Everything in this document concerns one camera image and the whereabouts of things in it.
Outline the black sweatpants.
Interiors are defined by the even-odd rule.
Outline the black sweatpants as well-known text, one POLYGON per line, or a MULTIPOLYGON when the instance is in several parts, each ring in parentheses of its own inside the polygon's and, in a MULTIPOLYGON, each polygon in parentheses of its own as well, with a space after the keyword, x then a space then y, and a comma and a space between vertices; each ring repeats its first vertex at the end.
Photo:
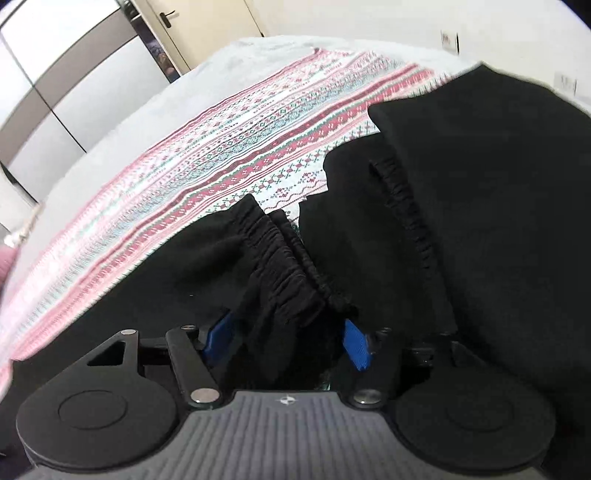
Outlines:
POLYGON ((31 467, 22 403, 115 331, 159 337, 232 315, 215 367, 228 391, 352 391, 346 321, 444 333, 551 402, 544 460, 590 475, 590 116, 485 66, 370 106, 373 135, 325 157, 328 188, 297 225, 252 198, 180 230, 31 358, 1 404, 1 475, 31 467))

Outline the red green patterned knit blanket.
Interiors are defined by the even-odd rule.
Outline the red green patterned knit blanket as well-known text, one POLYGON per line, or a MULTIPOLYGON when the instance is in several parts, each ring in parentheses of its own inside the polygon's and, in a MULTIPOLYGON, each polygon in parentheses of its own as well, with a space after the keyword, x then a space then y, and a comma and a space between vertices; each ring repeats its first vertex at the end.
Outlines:
POLYGON ((297 216, 328 151, 376 132, 370 105, 452 77, 372 51, 318 48, 149 148, 53 239, 1 303, 1 384, 176 232, 252 195, 297 216))

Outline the white grey wardrobe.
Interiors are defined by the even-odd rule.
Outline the white grey wardrobe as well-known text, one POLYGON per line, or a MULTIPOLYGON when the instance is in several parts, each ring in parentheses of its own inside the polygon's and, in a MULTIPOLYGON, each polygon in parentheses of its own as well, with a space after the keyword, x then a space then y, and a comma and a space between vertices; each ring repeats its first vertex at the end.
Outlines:
POLYGON ((1 5, 1 164, 34 201, 179 78, 130 1, 1 5))

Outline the cream door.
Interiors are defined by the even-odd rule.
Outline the cream door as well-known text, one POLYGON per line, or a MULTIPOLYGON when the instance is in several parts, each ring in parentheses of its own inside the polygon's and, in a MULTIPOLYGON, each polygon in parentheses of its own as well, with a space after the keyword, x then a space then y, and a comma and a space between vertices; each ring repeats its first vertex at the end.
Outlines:
POLYGON ((242 38, 263 35, 240 0, 133 0, 172 64, 185 74, 242 38))

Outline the white wall switch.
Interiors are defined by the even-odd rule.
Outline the white wall switch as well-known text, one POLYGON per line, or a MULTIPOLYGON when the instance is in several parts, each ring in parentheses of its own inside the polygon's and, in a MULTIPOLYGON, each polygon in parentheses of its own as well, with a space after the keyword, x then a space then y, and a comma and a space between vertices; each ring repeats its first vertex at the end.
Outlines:
POLYGON ((459 33, 451 30, 441 31, 441 45, 442 48, 453 55, 460 54, 460 37, 459 33))

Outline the white wall socket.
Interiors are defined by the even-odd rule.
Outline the white wall socket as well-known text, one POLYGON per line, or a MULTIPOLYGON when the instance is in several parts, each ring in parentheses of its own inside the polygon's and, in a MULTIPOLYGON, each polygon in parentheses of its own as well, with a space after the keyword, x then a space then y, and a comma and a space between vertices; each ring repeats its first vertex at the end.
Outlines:
POLYGON ((577 79, 567 74, 556 72, 553 86, 557 91, 574 97, 577 91, 577 79))

